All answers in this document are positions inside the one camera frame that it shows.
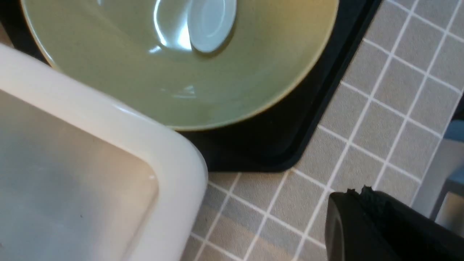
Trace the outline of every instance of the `black object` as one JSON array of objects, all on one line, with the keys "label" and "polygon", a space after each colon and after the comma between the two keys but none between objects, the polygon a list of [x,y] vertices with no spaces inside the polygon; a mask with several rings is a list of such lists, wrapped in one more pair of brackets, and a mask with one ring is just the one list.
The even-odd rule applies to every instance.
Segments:
[{"label": "black object", "polygon": [[330,194],[325,243],[329,261],[464,260],[464,238],[370,187]]},{"label": "black object", "polygon": [[[181,132],[200,150],[210,171],[277,172],[301,157],[381,0],[340,0],[332,36],[321,58],[294,91],[243,122]],[[18,0],[0,0],[0,20],[15,47],[44,61]]]}]

